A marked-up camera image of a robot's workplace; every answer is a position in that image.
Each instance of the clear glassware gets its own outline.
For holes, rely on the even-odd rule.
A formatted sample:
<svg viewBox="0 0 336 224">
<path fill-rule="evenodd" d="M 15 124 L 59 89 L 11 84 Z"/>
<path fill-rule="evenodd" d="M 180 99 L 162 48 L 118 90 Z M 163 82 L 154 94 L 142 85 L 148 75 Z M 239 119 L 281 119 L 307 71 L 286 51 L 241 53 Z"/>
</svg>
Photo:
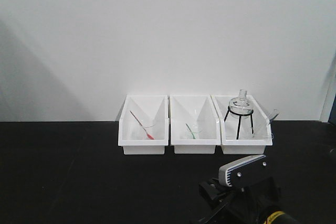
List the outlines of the clear glassware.
<svg viewBox="0 0 336 224">
<path fill-rule="evenodd" d="M 253 111 L 253 103 L 246 97 L 247 90 L 241 89 L 239 96 L 229 101 L 230 110 L 240 115 L 249 115 Z"/>
</svg>

